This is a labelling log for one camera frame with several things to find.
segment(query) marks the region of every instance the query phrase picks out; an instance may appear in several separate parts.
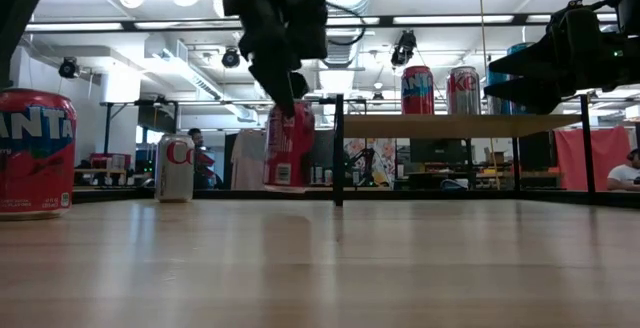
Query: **black robotic arm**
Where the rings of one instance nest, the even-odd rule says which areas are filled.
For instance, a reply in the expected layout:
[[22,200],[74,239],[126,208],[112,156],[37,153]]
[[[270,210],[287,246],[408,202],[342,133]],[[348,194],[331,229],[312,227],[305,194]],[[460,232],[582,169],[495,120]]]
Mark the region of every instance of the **black robotic arm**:
[[[10,61],[39,0],[0,0],[0,88],[10,86]],[[284,113],[308,90],[294,71],[301,59],[324,59],[326,0],[224,0],[227,16],[238,15],[245,34],[242,55],[251,74]]]

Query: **red backdrop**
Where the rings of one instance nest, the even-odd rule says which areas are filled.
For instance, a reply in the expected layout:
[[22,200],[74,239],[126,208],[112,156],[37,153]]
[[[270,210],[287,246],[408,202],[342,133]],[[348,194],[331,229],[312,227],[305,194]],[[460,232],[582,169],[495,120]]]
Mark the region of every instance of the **red backdrop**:
[[[558,147],[558,167],[564,173],[563,188],[587,190],[587,171],[584,163],[582,129],[555,131]],[[622,127],[591,131],[593,168],[596,190],[607,190],[607,176],[614,167],[626,162],[631,151],[629,137]]]

